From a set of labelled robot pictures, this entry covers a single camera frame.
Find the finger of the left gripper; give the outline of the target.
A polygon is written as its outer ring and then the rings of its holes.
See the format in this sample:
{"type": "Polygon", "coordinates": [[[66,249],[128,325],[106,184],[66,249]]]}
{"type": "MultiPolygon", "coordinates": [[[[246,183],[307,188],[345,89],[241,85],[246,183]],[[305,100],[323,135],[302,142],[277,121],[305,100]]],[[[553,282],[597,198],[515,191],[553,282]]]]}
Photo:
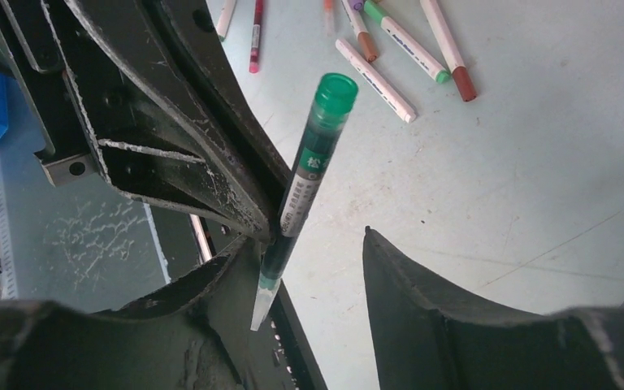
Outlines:
{"type": "Polygon", "coordinates": [[[152,1],[150,15],[180,72],[206,105],[221,133],[244,159],[245,181],[257,188],[267,215],[284,196],[290,170],[242,93],[205,1],[152,1]]]}

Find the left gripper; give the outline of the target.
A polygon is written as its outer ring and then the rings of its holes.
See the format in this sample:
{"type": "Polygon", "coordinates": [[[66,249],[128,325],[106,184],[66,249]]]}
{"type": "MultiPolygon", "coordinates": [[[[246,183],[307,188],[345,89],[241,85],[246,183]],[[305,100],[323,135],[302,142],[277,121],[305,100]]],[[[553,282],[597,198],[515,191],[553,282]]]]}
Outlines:
{"type": "MultiPolygon", "coordinates": [[[[102,177],[123,195],[272,238],[244,159],[221,133],[157,30],[152,1],[67,1],[67,82],[102,177]]],[[[38,1],[0,1],[0,72],[39,120],[36,152],[61,186],[97,171],[38,1]]]]}

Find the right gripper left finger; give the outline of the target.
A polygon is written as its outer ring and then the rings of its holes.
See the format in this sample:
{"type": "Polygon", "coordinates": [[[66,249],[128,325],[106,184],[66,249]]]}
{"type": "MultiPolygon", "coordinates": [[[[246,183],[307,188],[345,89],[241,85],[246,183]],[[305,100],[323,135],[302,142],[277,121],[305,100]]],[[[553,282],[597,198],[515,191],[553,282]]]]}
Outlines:
{"type": "Polygon", "coordinates": [[[0,389],[240,389],[257,241],[120,310],[0,301],[0,389]]]}

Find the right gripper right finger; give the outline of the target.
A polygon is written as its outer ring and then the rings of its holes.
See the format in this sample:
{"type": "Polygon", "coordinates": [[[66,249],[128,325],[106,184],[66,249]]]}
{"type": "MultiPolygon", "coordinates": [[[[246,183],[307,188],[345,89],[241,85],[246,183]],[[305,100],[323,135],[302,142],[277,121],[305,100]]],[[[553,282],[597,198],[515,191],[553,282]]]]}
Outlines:
{"type": "Polygon", "coordinates": [[[372,228],[362,264],[383,389],[624,389],[624,307],[517,310],[427,269],[372,228]]]}

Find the dark green pen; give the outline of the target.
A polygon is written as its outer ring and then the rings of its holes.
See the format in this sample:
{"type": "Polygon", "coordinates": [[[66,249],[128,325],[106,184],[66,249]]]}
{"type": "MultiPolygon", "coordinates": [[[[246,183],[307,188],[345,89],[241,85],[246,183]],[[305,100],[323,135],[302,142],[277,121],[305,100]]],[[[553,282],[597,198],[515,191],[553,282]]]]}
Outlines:
{"type": "Polygon", "coordinates": [[[253,332],[270,311],[357,95],[358,85],[348,76],[327,73],[319,81],[279,208],[275,240],[260,266],[250,325],[253,332]]]}

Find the red marker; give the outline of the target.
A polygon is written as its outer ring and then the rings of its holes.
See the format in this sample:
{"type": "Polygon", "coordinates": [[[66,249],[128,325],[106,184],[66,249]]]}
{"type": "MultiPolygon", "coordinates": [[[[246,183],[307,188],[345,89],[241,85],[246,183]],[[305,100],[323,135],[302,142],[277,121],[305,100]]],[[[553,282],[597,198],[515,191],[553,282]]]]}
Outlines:
{"type": "Polygon", "coordinates": [[[327,34],[332,35],[335,32],[335,10],[333,0],[323,0],[323,14],[327,34]]]}

